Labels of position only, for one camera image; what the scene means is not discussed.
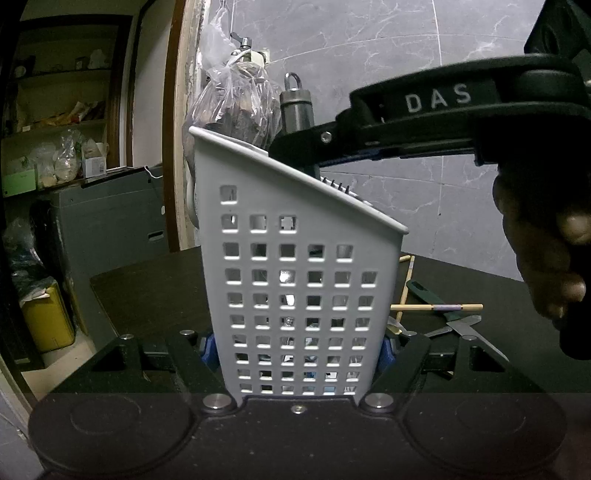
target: knife blade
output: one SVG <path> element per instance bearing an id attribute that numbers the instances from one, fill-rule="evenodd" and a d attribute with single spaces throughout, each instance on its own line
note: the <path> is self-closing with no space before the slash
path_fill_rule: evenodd
<path id="1" fill-rule="evenodd" d="M 447 325 L 450 326 L 460 336 L 464 336 L 464 335 L 475 336 L 476 338 L 480 339 L 483 343 L 488 345 L 490 348 L 492 348 L 496 353 L 498 353 L 505 360 L 509 361 L 509 359 L 507 358 L 507 356 L 503 352 L 501 352 L 496 346 L 494 346 L 492 343 L 490 343 L 480 333 L 475 331 L 474 328 L 472 328 L 470 325 L 463 322 L 462 320 L 454 320 L 453 322 L 447 322 Z"/>

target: screw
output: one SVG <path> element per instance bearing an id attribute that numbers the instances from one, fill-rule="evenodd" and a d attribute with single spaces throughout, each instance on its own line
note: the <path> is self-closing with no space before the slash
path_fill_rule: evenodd
<path id="1" fill-rule="evenodd" d="M 322 132 L 322 134 L 320 135 L 320 139 L 322 140 L 322 143 L 329 144 L 330 142 L 332 142 L 332 133 Z"/>
<path id="2" fill-rule="evenodd" d="M 388 408 L 394 403 L 392 396 L 387 393 L 370 393 L 363 400 L 368 406 L 377 408 L 378 410 Z"/>
<path id="3" fill-rule="evenodd" d="M 232 405 L 232 399 L 225 393 L 212 393 L 203 399 L 203 405 L 211 410 L 223 410 Z"/>
<path id="4" fill-rule="evenodd" d="M 306 407 L 305 405 L 293 405 L 291 408 L 291 411 L 296 415 L 300 415 L 301 413 L 304 413 L 306 410 L 308 410 L 308 407 Z"/>

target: gray tile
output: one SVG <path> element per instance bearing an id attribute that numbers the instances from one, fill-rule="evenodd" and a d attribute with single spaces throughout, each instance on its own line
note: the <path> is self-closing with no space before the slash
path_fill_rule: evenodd
<path id="1" fill-rule="evenodd" d="M 42 473 L 39 458 L 23 440 L 0 445 L 0 478 L 34 480 Z"/>
<path id="2" fill-rule="evenodd" d="M 437 229 L 438 184 L 346 173 L 328 172 L 326 176 L 349 184 L 355 193 L 405 224 L 410 233 L 404 237 L 404 251 L 431 256 Z"/>
<path id="3" fill-rule="evenodd" d="M 240 0 L 234 30 L 271 60 L 345 43 L 437 33 L 431 0 Z"/>
<path id="4" fill-rule="evenodd" d="M 441 157 L 363 160 L 328 167 L 327 171 L 356 173 L 395 179 L 441 181 Z"/>
<path id="5" fill-rule="evenodd" d="M 281 84 L 285 72 L 298 73 L 312 93 L 316 124 L 323 124 L 350 107 L 352 90 L 436 66 L 437 36 L 417 35 L 323 48 L 272 62 L 267 71 Z"/>
<path id="6" fill-rule="evenodd" d="M 523 55 L 524 42 L 485 35 L 441 35 L 444 65 L 468 60 Z"/>
<path id="7" fill-rule="evenodd" d="M 433 258 L 521 279 L 489 190 L 443 185 L 440 213 Z"/>
<path id="8" fill-rule="evenodd" d="M 497 170 L 496 165 L 475 166 L 474 155 L 450 155 L 443 157 L 442 182 L 491 192 Z"/>
<path id="9" fill-rule="evenodd" d="M 544 0 L 434 0 L 439 32 L 526 40 Z"/>

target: white plastic basket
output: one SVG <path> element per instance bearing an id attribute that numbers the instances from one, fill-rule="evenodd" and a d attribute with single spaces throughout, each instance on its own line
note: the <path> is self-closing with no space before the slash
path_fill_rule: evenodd
<path id="1" fill-rule="evenodd" d="M 224 382 L 248 394 L 367 392 L 408 229 L 353 196 L 191 127 L 207 299 Z"/>

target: basket rim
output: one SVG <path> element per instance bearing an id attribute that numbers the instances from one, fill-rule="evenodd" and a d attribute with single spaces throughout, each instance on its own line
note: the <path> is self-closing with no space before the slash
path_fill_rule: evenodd
<path id="1" fill-rule="evenodd" d="M 288 165 L 285 165 L 284 163 L 281 163 L 269 157 L 265 150 L 262 150 L 258 147 L 255 147 L 254 145 L 243 142 L 242 140 L 227 137 L 225 135 L 205 130 L 204 128 L 200 127 L 190 127 L 189 133 L 191 133 L 192 136 L 199 138 L 200 140 L 204 140 L 209 143 L 223 147 L 227 150 L 231 150 L 251 161 L 261 163 L 275 171 L 282 173 L 283 175 L 286 175 L 294 180 L 304 183 L 324 193 L 325 195 L 331 196 L 332 198 L 335 198 L 338 201 L 347 204 L 348 206 L 356 210 L 360 210 L 361 212 L 372 217 L 374 220 L 377 220 L 378 222 L 390 227 L 397 233 L 401 233 L 403 235 L 406 235 L 408 233 L 408 227 L 400 223 L 399 221 L 394 220 L 392 217 L 380 212 L 378 209 L 366 205 L 365 203 L 354 199 L 353 197 L 349 196 L 344 192 L 341 192 L 338 189 L 326 185 L 321 181 L 318 181 L 315 178 L 310 177 L 309 175 L 303 172 L 300 172 L 299 170 L 296 170 Z"/>

